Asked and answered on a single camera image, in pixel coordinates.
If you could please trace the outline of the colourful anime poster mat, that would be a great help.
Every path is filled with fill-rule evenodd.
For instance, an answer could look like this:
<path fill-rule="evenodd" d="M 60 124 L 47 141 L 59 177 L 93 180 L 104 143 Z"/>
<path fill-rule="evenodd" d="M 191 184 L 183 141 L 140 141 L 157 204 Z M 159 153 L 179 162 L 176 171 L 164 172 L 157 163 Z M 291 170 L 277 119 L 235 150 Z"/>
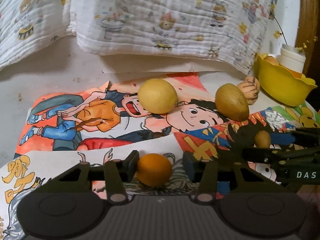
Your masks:
<path fill-rule="evenodd" d="M 196 189 L 182 166 L 182 152 L 196 159 L 209 159 L 218 149 L 227 149 L 228 122 L 214 106 L 197 73 L 163 76 L 173 85 L 180 101 L 175 114 L 143 116 L 131 114 L 139 105 L 136 92 L 142 79 L 111 85 L 98 91 L 105 95 L 92 101 L 65 120 L 57 115 L 84 102 L 90 91 L 77 94 L 48 94 L 39 98 L 29 111 L 22 131 L 22 144 L 12 161 L 1 168 L 1 239 L 22 239 L 17 220 L 19 202 L 49 179 L 78 164 L 101 166 L 109 160 L 124 159 L 137 144 L 140 154 L 164 154 L 172 162 L 169 181 L 159 188 L 148 187 L 133 179 L 125 185 L 129 194 L 187 194 Z"/>

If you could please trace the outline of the yellow lemon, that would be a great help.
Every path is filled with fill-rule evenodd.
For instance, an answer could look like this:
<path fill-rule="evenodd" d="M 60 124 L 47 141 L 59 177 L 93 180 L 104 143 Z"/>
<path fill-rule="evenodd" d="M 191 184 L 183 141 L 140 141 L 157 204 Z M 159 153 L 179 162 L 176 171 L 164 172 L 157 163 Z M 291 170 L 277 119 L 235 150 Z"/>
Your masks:
<path fill-rule="evenodd" d="M 163 79 L 149 79 L 138 90 L 138 100 L 141 106 L 153 114 L 170 112 L 178 103 L 175 88 Z"/>

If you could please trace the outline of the striped melon fruit left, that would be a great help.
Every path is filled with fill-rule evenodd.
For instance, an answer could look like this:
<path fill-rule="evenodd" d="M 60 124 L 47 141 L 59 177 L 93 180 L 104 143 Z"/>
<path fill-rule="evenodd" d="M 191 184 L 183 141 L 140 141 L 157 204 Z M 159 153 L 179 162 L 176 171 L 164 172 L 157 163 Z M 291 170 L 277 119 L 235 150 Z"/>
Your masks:
<path fill-rule="evenodd" d="M 249 105 L 257 101 L 260 92 L 260 83 L 256 77 L 247 76 L 237 87 L 242 91 Z"/>

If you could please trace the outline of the yellow plastic bowl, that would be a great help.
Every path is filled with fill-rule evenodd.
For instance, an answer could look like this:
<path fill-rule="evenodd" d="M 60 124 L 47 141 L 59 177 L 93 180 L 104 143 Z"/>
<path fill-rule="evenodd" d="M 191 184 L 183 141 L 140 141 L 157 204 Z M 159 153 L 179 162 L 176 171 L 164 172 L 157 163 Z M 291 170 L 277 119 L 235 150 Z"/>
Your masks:
<path fill-rule="evenodd" d="M 291 107 L 301 105 L 312 90 L 315 80 L 302 75 L 295 77 L 281 65 L 274 65 L 260 55 L 255 55 L 253 69 L 258 75 L 260 87 L 274 100 Z"/>

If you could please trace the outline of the white cartoon blanket left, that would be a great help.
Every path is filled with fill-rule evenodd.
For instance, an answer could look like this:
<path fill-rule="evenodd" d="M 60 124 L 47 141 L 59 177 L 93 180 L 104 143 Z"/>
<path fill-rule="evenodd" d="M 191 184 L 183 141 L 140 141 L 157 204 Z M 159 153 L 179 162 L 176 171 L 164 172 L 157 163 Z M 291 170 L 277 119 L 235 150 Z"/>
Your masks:
<path fill-rule="evenodd" d="M 71 34 L 71 0 L 1 0 L 1 68 Z"/>

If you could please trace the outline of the white cartoon blanket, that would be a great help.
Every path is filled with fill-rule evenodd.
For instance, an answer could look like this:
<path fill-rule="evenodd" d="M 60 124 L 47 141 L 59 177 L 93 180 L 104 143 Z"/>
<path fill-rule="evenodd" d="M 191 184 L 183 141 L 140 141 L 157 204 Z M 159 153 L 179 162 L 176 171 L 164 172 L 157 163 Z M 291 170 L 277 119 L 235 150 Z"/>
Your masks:
<path fill-rule="evenodd" d="M 249 73 L 278 0 L 70 0 L 81 49 L 217 60 Z"/>
<path fill-rule="evenodd" d="M 1 0 L 1 68 L 71 34 L 71 0 Z"/>

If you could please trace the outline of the peach in yellow bowl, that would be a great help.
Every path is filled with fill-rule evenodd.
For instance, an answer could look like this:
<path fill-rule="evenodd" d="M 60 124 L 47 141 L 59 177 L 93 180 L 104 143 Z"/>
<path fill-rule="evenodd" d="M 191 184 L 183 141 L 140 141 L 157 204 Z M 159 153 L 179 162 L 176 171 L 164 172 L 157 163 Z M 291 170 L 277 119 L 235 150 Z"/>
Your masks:
<path fill-rule="evenodd" d="M 273 56 L 266 56 L 264 58 L 265 61 L 269 62 L 270 64 L 274 65 L 274 66 L 278 66 L 279 62 L 277 61 L 277 59 Z"/>

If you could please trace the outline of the white and orange jar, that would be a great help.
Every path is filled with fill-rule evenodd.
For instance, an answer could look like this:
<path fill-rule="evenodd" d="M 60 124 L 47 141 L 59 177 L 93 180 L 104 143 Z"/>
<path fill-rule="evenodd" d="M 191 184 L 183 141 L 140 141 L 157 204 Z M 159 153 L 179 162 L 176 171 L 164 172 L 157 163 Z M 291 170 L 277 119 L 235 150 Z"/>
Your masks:
<path fill-rule="evenodd" d="M 280 65 L 302 74 L 306 57 L 293 46 L 282 44 L 280 54 L 276 57 Z"/>

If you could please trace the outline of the yellow flower twig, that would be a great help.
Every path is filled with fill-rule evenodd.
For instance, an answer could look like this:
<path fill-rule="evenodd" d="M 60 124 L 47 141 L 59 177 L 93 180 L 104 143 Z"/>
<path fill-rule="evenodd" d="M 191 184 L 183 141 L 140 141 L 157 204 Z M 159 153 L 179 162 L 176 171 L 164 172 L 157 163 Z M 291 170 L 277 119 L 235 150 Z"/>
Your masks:
<path fill-rule="evenodd" d="M 317 15 L 299 17 L 296 41 L 293 46 L 299 54 L 312 53 L 314 44 L 318 41 L 317 23 Z"/>

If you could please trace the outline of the white cartoon blanket right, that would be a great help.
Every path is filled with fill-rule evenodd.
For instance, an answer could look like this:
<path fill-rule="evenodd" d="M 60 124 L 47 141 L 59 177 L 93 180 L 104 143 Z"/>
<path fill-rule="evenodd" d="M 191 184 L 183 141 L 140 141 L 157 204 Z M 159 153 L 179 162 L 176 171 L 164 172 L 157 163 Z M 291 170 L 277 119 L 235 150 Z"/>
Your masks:
<path fill-rule="evenodd" d="M 278 0 L 70 0 L 81 49 L 217 60 L 249 73 Z"/>

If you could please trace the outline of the green-yellow oval fruit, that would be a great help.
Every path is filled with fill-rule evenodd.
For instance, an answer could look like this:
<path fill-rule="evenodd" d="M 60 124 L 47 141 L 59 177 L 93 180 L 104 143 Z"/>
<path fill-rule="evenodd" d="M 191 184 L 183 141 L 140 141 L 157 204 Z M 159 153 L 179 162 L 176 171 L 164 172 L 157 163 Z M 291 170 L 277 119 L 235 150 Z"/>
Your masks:
<path fill-rule="evenodd" d="M 222 85 L 215 94 L 216 109 L 234 121 L 245 121 L 249 117 L 249 107 L 243 92 L 234 84 Z"/>

